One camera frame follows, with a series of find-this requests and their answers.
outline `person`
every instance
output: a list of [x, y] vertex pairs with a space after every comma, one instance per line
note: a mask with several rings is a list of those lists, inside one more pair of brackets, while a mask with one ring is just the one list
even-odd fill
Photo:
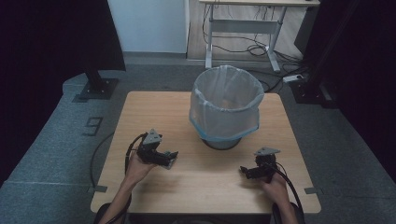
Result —
[[[96, 219], [94, 223], [107, 223], [109, 220], [115, 217], [124, 208], [125, 204], [128, 203], [129, 197], [134, 187], [141, 180], [143, 180], [149, 171], [154, 167], [156, 167], [155, 164], [147, 164], [142, 162], [137, 154], [134, 153], [130, 158], [127, 172], [113, 201], [103, 206], [103, 208], [106, 210], [105, 213], [101, 217], [97, 216], [100, 219], [99, 221]], [[283, 179], [283, 177], [278, 173], [275, 173], [270, 183], [266, 183], [262, 179], [259, 179], [259, 183], [267, 197], [273, 203], [278, 205], [282, 224], [298, 224], [294, 213], [294, 208], [290, 204], [289, 194], [286, 189], [286, 180]], [[123, 223], [123, 221], [124, 217], [119, 218], [114, 223]]]

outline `wooden table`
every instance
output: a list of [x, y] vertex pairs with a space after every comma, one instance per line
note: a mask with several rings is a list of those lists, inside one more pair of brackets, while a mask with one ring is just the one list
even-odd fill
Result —
[[91, 210], [110, 203], [124, 173], [128, 146], [141, 133], [154, 128], [163, 135], [157, 148], [179, 151], [171, 170], [154, 168], [134, 189], [128, 212], [150, 214], [271, 214], [271, 203], [255, 180], [248, 180], [239, 166], [256, 167], [253, 153], [261, 147], [281, 150], [277, 161], [286, 169], [304, 211], [318, 213], [316, 194], [280, 97], [267, 93], [260, 105], [260, 129], [229, 150], [207, 147], [189, 121], [190, 92], [132, 91], [122, 109]]
[[[212, 33], [244, 33], [244, 34], [268, 34], [273, 35], [271, 42], [266, 47], [266, 54], [275, 72], [280, 73], [274, 48], [279, 37], [280, 28], [285, 18], [287, 7], [318, 7], [319, 0], [200, 0], [201, 3], [210, 5], [208, 39], [206, 45], [205, 67], [212, 67]], [[273, 6], [282, 7], [277, 21], [240, 21], [218, 20], [213, 16], [215, 5], [237, 6]]]

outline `wall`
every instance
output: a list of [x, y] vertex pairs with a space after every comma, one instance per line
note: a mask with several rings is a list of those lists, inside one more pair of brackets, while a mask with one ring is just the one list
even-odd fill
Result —
[[188, 0], [108, 0], [122, 51], [186, 53]]

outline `trash can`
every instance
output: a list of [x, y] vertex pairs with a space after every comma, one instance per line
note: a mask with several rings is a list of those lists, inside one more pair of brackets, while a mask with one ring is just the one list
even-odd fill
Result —
[[263, 96], [260, 81], [245, 70], [230, 65], [208, 69], [194, 82], [190, 122], [209, 147], [235, 147], [259, 128]]

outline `clear plastic bag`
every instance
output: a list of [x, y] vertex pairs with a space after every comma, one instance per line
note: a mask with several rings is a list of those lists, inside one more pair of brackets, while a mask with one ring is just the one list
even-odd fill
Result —
[[240, 139], [259, 128], [260, 81], [245, 70], [223, 65], [204, 71], [191, 92], [190, 121], [203, 140]]

